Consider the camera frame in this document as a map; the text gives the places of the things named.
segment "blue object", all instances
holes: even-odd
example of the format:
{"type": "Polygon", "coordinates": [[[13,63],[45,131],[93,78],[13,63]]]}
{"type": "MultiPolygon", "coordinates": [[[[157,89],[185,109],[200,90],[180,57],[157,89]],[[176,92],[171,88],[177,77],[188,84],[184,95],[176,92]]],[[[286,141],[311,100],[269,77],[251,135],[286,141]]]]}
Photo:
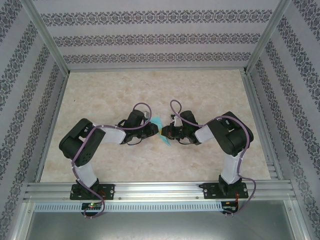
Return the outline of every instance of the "blue object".
{"type": "MultiPolygon", "coordinates": [[[[155,124],[158,126],[159,132],[162,129],[162,123],[161,123],[161,118],[156,116],[154,118],[151,118],[150,120],[151,123],[155,124]]],[[[160,133],[158,133],[158,135],[160,136],[160,138],[167,144],[170,146],[170,142],[168,141],[168,139],[165,136],[160,135],[160,133]]]]}

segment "purple cable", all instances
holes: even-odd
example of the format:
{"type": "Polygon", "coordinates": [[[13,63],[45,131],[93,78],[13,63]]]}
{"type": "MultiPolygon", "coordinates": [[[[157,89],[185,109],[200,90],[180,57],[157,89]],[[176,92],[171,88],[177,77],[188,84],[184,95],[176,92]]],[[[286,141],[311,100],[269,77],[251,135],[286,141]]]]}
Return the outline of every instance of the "purple cable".
{"type": "Polygon", "coordinates": [[[129,128],[129,127],[118,127],[118,126],[113,126],[113,125],[97,125],[97,126],[95,126],[94,128],[91,129],[91,131],[90,131],[89,134],[86,136],[84,142],[82,143],[81,147],[79,148],[79,150],[77,151],[77,153],[75,154],[74,158],[73,158],[72,161],[71,161],[72,171],[73,171],[73,174],[74,174],[74,176],[76,177],[77,181],[78,181],[85,189],[87,189],[89,192],[91,192],[92,194],[94,194],[95,196],[97,196],[97,197],[101,200],[101,203],[102,203],[102,205],[103,205],[102,210],[101,210],[100,212],[98,212],[98,213],[97,213],[96,215],[94,215],[94,216],[87,216],[87,215],[86,215],[87,209],[85,209],[84,212],[83,212],[83,215],[84,215],[85,218],[94,219],[94,218],[99,217],[100,215],[102,215],[102,214],[104,213],[104,211],[105,211],[105,209],[106,209],[106,204],[105,204],[105,200],[103,199],[102,196],[100,196],[99,194],[97,194],[95,191],[91,190],[90,187],[86,186],[85,183],[80,180],[79,175],[77,174],[76,169],[75,169],[75,167],[76,167],[75,162],[76,162],[77,158],[79,157],[81,151],[84,149],[85,145],[87,144],[89,138],[91,137],[91,135],[94,133],[94,131],[95,131],[96,129],[98,129],[98,128],[111,128],[111,129],[120,129],[120,130],[137,130],[137,129],[141,129],[141,128],[143,128],[144,126],[146,126],[146,125],[150,122],[151,117],[152,117],[151,107],[150,107],[148,104],[144,103],[144,102],[139,102],[139,103],[137,103],[136,105],[134,105],[133,110],[136,109],[136,107],[137,107],[138,105],[145,105],[145,106],[148,107],[148,109],[149,109],[149,111],[150,111],[150,116],[149,116],[149,118],[145,121],[145,123],[144,123],[143,125],[140,125],[140,126],[137,126],[137,127],[132,127],[132,128],[129,128]]]}
{"type": "MultiPolygon", "coordinates": [[[[208,122],[207,122],[206,124],[204,124],[204,125],[198,125],[198,124],[195,124],[195,123],[193,123],[193,122],[190,122],[190,121],[182,118],[182,117],[179,115],[179,113],[181,112],[181,109],[182,109],[182,105],[181,105],[181,103],[180,103],[178,100],[175,100],[175,99],[173,99],[173,100],[170,101],[170,108],[171,108],[171,110],[173,111],[173,113],[174,113],[179,119],[181,119],[182,121],[184,121],[184,122],[186,122],[186,123],[188,123],[188,124],[190,124],[190,125],[193,125],[193,126],[195,126],[195,127],[200,127],[200,128],[202,128],[202,127],[206,126],[209,122],[212,121],[212,120],[210,120],[210,121],[208,121],[208,122]],[[172,107],[172,103],[173,103],[173,102],[176,102],[176,103],[179,104],[179,106],[180,106],[179,112],[176,112],[176,111],[174,110],[174,108],[172,107]]],[[[255,194],[255,192],[256,192],[256,189],[257,189],[257,183],[256,183],[255,180],[253,180],[252,178],[249,178],[249,177],[241,176],[241,174],[240,174],[241,163],[242,163],[242,160],[243,160],[243,157],[244,157],[246,151],[247,151],[248,148],[249,148],[250,137],[249,137],[248,130],[246,129],[246,127],[244,126],[244,124],[243,124],[241,121],[239,121],[238,119],[236,119],[236,118],[234,118],[234,117],[232,117],[232,116],[224,116],[224,115],[222,115],[222,116],[217,116],[217,117],[215,117],[213,120],[217,120],[217,119],[230,119],[230,120],[235,121],[237,124],[239,124],[239,125],[242,127],[242,129],[244,130],[245,136],[246,136],[246,144],[245,144],[245,147],[244,147],[242,153],[240,154],[239,162],[238,162],[238,165],[237,165],[237,167],[236,167],[236,173],[238,174],[238,176],[239,176],[240,178],[245,179],[245,180],[249,180],[249,181],[252,181],[252,182],[253,182],[253,191],[252,191],[250,197],[248,198],[248,200],[247,200],[247,201],[245,202],[245,204],[242,206],[242,208],[240,208],[237,212],[233,213],[233,215],[237,215],[238,213],[240,213],[240,212],[248,205],[248,203],[249,203],[250,200],[253,198],[253,196],[254,196],[254,194],[255,194]]]]}

